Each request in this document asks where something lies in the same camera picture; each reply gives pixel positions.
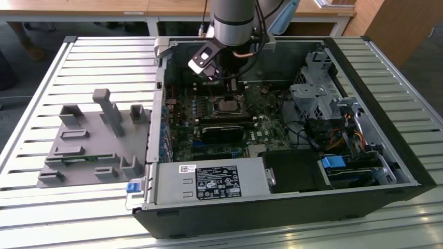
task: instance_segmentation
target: wooden cabinet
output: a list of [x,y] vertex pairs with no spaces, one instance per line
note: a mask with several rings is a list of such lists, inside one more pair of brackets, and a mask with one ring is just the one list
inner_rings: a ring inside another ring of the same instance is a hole
[[443,1],[357,0],[354,12],[342,35],[367,35],[401,67],[443,18]]

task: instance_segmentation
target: sticker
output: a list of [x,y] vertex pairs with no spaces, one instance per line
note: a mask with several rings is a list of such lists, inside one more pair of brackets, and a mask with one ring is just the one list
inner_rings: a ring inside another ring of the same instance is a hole
[[125,15],[142,15],[142,12],[125,12]]
[[198,169],[194,168],[194,165],[192,166],[196,179],[196,196],[200,201],[241,196],[236,166]]
[[194,164],[178,166],[178,173],[193,173],[193,172],[194,172]]

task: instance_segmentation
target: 3d printed holder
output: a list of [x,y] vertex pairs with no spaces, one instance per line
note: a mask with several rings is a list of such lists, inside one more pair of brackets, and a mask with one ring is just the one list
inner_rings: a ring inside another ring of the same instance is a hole
[[84,113],[77,105],[62,106],[62,124],[38,188],[126,182],[142,176],[150,111],[132,105],[120,112],[109,95],[108,89],[93,92],[102,112]]

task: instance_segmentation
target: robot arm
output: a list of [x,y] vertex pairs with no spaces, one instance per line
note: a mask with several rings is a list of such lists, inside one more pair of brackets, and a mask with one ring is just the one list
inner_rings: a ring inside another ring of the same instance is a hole
[[[297,5],[298,0],[212,0],[214,39],[188,62],[193,72],[210,81],[229,80],[245,73],[246,70],[237,72],[246,62],[244,59],[260,52],[266,32],[285,31]],[[254,52],[249,52],[250,45],[257,46]]]

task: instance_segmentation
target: motherboard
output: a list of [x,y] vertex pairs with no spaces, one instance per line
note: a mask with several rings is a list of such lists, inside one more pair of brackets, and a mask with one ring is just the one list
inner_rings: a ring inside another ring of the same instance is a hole
[[265,82],[242,82],[241,92],[214,95],[205,83],[176,93],[170,88],[168,126],[173,161],[257,157],[289,150],[280,108],[285,92]]

